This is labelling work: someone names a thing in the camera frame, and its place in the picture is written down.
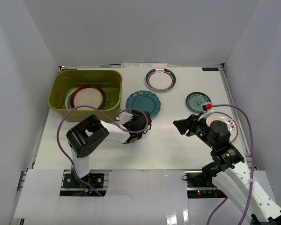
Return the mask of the teal scalloped plate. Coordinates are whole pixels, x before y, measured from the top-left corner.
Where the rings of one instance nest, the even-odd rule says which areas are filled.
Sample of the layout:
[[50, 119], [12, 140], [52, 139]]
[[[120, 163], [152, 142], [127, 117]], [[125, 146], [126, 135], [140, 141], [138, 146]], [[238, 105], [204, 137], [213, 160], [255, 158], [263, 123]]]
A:
[[127, 98], [126, 109], [139, 109], [143, 112], [149, 112], [151, 118], [153, 118], [161, 110], [161, 101], [155, 93], [140, 90]]

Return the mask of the beige plate with red rim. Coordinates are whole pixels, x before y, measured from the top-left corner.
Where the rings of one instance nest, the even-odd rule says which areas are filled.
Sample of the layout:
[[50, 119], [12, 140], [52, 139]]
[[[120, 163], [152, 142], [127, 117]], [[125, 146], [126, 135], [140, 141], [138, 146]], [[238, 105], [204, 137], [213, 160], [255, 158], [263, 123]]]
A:
[[87, 84], [77, 88], [72, 95], [74, 107], [81, 105], [89, 105], [97, 109], [101, 109], [105, 104], [105, 92], [98, 85]]

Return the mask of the grey deer pattern plate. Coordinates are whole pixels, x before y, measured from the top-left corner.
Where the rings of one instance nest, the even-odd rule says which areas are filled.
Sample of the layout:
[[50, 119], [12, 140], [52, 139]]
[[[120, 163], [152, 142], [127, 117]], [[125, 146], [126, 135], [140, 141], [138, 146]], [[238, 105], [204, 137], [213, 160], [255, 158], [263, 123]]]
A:
[[[72, 93], [72, 95], [73, 95], [73, 94], [76, 92], [77, 88], [72, 89], [72, 90], [74, 90], [73, 93]], [[71, 107], [73, 108], [73, 106], [74, 106], [74, 101], [73, 101], [72, 95], [71, 95], [70, 103], [71, 103]]]

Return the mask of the red and teal floral plate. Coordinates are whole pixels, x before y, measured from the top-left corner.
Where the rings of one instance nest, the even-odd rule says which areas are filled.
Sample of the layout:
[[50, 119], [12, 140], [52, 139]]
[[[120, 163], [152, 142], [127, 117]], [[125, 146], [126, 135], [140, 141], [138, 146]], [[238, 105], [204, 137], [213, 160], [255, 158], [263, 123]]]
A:
[[71, 92], [69, 92], [69, 94], [67, 95], [66, 99], [65, 99], [65, 108], [66, 109], [71, 109], [71, 103], [70, 103], [70, 99], [71, 99], [71, 95], [73, 93], [74, 90], [72, 90]]

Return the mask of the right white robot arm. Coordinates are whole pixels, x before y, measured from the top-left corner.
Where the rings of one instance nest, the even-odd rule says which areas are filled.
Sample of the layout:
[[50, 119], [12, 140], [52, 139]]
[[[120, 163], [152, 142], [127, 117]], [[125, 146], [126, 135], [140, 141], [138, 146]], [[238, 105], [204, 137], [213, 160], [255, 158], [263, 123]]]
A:
[[230, 131], [220, 120], [210, 125], [200, 115], [192, 114], [173, 122], [181, 135], [197, 136], [211, 148], [213, 161], [202, 168], [199, 177], [208, 187], [218, 187], [243, 213], [241, 221], [251, 225], [281, 225], [281, 207], [266, 193], [242, 154], [229, 141]]

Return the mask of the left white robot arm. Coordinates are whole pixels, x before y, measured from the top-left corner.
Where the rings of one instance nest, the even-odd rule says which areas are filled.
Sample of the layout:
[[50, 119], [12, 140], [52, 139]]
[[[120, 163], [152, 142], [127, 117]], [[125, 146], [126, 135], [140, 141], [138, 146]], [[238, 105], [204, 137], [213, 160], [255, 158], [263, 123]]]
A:
[[151, 129], [151, 123], [149, 112], [141, 113], [132, 110], [128, 113], [128, 120], [122, 125], [107, 123], [96, 115], [90, 115], [70, 129], [66, 137], [74, 163], [71, 168], [74, 182], [79, 187], [85, 187], [88, 184], [94, 188], [98, 187], [91, 181], [89, 155], [104, 141], [120, 144], [136, 142]]

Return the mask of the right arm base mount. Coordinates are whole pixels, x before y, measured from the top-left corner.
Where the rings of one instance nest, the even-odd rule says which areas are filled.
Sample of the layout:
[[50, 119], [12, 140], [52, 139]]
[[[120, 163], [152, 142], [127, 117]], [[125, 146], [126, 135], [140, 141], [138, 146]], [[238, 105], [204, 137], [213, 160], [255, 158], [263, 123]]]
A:
[[226, 195], [216, 186], [206, 181], [201, 172], [186, 172], [182, 176], [186, 182], [188, 199], [225, 198]]

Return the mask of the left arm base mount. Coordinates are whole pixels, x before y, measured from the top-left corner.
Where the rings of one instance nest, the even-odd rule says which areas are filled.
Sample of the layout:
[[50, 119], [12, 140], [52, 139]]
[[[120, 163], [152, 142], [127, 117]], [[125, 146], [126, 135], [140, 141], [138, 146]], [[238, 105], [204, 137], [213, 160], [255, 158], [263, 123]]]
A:
[[78, 180], [74, 174], [65, 173], [60, 196], [101, 197], [106, 193], [104, 173], [90, 173]]

